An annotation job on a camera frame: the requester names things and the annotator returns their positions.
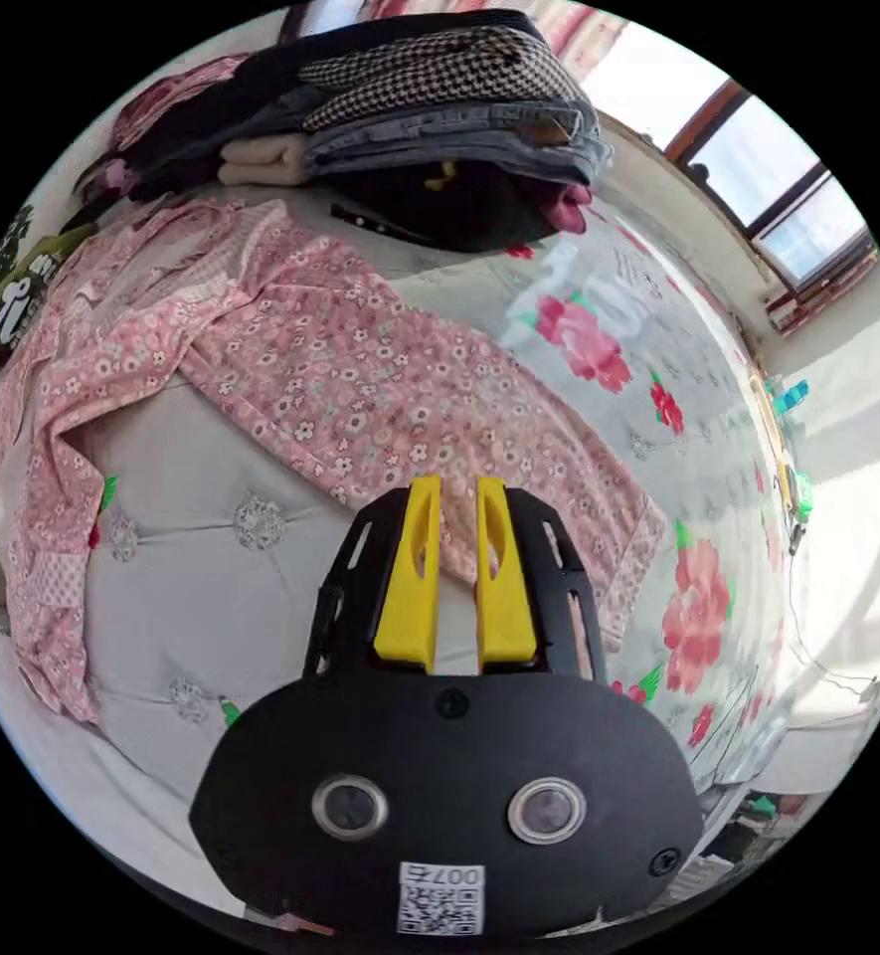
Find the black bag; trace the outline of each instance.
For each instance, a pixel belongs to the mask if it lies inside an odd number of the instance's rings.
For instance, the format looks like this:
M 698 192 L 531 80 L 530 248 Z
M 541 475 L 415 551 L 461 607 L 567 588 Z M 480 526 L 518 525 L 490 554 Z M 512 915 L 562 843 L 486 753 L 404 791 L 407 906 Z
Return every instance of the black bag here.
M 498 252 L 555 235 L 539 211 L 544 193 L 562 190 L 478 160 L 337 172 L 319 180 L 350 203 L 338 219 L 391 238 L 451 252 Z

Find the bed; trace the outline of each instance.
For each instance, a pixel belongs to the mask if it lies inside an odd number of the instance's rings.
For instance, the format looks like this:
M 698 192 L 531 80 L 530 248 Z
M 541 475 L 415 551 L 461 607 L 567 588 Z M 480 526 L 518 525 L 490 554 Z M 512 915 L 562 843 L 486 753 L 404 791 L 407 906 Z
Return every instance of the bed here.
M 255 207 L 276 203 L 277 191 L 217 186 L 188 201 L 206 199 Z M 481 258 L 334 220 L 320 189 L 283 201 L 297 222 L 356 249 L 408 305 L 488 336 L 601 437 L 648 502 L 640 559 L 625 572 L 635 579 L 615 580 L 630 596 L 604 610 L 609 680 L 669 728 L 700 792 L 740 773 L 780 723 L 790 681 L 786 559 L 774 452 L 751 369 L 720 316 L 599 200 L 585 236 Z M 336 488 L 279 463 L 182 371 L 67 433 L 98 475 L 117 478 L 83 575 L 97 727 L 27 690 L 2 616 L 0 721 L 83 831 L 156 880 L 238 913 L 184 814 L 233 714 L 299 676 L 316 590 L 351 510 Z M 517 475 L 522 464 L 516 449 Z M 30 466 L 0 475 L 0 528 Z M 447 577 L 438 671 L 475 672 L 473 634 L 468 584 Z M 55 768 L 62 750 L 84 767 L 79 776 Z M 84 793 L 95 791 L 104 812 L 89 810 Z M 151 835 L 119 835 L 110 806 Z

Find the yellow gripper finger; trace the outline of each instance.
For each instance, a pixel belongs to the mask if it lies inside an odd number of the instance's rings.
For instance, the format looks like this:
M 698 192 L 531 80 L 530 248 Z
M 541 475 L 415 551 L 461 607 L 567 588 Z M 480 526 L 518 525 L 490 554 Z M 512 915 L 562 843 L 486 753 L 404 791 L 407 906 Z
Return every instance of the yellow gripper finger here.
M 531 663 L 536 656 L 536 632 L 506 488 L 494 477 L 476 480 L 476 537 L 479 671 L 490 664 Z M 495 574 L 490 546 L 497 563 Z
M 440 576 L 440 476 L 410 486 L 400 546 L 373 649 L 383 661 L 433 671 Z

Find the beige folded towel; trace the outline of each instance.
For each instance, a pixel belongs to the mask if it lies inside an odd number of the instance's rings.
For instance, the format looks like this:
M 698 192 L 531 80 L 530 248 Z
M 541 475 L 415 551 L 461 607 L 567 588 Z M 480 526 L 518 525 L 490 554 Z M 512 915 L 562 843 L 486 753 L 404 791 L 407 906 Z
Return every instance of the beige folded towel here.
M 299 132 L 236 139 L 221 150 L 225 163 L 218 179 L 226 186 L 299 186 L 310 178 L 303 170 L 306 147 L 307 137 Z

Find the tufted button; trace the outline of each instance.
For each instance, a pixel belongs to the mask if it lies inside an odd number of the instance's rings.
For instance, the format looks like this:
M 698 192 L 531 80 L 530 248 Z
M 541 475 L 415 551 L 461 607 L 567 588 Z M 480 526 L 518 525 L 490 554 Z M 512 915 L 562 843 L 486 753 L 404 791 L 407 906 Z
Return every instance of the tufted button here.
M 138 530 L 134 521 L 123 510 L 117 510 L 108 525 L 111 556 L 126 564 L 134 557 L 138 546 Z
M 234 512 L 234 530 L 242 547 L 266 550 L 283 537 L 283 510 L 272 500 L 251 494 Z
M 203 723 L 208 718 L 207 697 L 193 679 L 184 676 L 172 679 L 168 696 L 178 715 L 189 723 Z

